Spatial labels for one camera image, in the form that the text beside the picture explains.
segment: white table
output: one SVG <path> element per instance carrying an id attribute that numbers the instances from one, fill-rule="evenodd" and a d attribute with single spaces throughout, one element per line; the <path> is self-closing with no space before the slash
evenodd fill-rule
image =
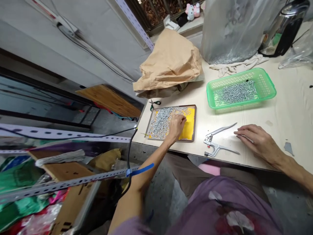
<path id="1" fill-rule="evenodd" d="M 303 24 L 298 35 L 310 26 L 311 23 Z M 204 152 L 208 151 L 208 148 L 203 140 L 209 133 L 208 130 L 212 132 L 238 122 L 234 127 L 214 135 L 212 141 L 236 150 L 241 155 L 220 150 L 212 159 L 273 170 L 267 163 L 254 157 L 252 152 L 233 134 L 242 125 L 256 124 L 263 127 L 282 150 L 284 150 L 285 142 L 290 142 L 295 155 L 294 159 L 313 174 L 313 88 L 309 88 L 313 85 L 313 70 L 304 66 L 279 70 L 278 65 L 281 60 L 282 57 L 271 58 L 256 66 L 265 69 L 277 90 L 277 95 L 273 99 L 263 102 L 258 108 L 243 107 L 239 111 L 225 113 L 218 113 L 211 109 L 207 101 L 206 84 L 218 79 L 218 72 L 209 69 L 204 60 L 202 61 L 205 74 L 203 82 L 189 84 L 179 95 L 162 99 L 154 98 L 154 101 L 161 101 L 161 105 L 154 105 L 155 108 L 189 104 L 197 106 L 195 141 L 176 142 L 171 150 L 204 157 Z M 150 103 L 148 103 L 142 112 L 133 142 L 158 147 L 161 141 L 149 140 L 143 134 L 147 130 L 150 115 Z"/>

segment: white cloth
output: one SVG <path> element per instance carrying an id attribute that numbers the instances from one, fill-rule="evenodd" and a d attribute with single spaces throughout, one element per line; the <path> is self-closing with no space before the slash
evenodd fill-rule
<path id="1" fill-rule="evenodd" d="M 218 70 L 218 77 L 223 77 L 226 73 L 233 75 L 239 72 L 247 71 L 252 69 L 254 66 L 268 61 L 268 57 L 263 57 L 263 55 L 256 53 L 250 59 L 246 59 L 244 62 L 237 62 L 232 64 L 209 64 L 209 68 Z"/>
<path id="2" fill-rule="evenodd" d="M 42 167 L 49 163 L 64 163 L 64 162 L 80 162 L 85 159 L 85 151 L 80 149 L 74 152 L 62 153 L 60 155 L 38 159 L 35 166 Z"/>

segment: electric kettle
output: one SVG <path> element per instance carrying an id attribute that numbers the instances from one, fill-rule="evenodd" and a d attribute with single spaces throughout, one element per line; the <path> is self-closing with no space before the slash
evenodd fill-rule
<path id="1" fill-rule="evenodd" d="M 265 34 L 259 53 L 265 57 L 284 55 L 291 47 L 309 6 L 309 0 L 294 0 L 285 5 Z"/>

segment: yellow tray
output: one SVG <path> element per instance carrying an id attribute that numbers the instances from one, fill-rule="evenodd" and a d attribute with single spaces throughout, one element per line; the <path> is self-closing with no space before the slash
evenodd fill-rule
<path id="1" fill-rule="evenodd" d="M 178 140 L 184 141 L 184 142 L 185 141 L 194 141 L 195 140 L 195 128 L 196 128 L 196 125 L 195 125 L 196 124 L 196 113 L 197 113 L 197 107 L 195 104 L 171 106 L 171 107 L 153 109 L 151 112 L 151 116 L 150 116 L 150 120 L 149 120 L 149 124 L 147 127 L 145 137 L 148 139 L 152 139 L 152 140 L 164 140 L 164 139 L 152 138 L 152 136 L 149 135 L 149 130 L 150 130 L 151 124 L 152 124 L 154 118 L 156 118 L 156 115 L 157 115 L 159 110 L 165 109 L 165 108 L 178 108 L 178 107 L 188 107 L 189 108 L 188 110 L 190 111 L 190 114 L 185 115 L 187 118 L 187 121 L 185 122 L 183 132 L 179 136 Z"/>

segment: person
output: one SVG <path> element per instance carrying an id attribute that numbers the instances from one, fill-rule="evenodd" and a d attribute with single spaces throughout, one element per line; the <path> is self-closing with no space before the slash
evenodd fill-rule
<path id="1" fill-rule="evenodd" d="M 221 168 L 220 176 L 213 176 L 188 159 L 166 154 L 179 138 L 185 122 L 183 115 L 172 117 L 169 134 L 141 166 L 154 163 L 154 167 L 132 177 L 129 190 L 118 201 L 109 234 L 153 234 L 142 220 L 143 198 L 165 155 L 189 199 L 181 217 L 166 234 L 283 234 L 282 225 L 253 174 Z M 234 134 L 257 156 L 313 194 L 313 175 L 285 155 L 260 126 L 242 126 Z"/>

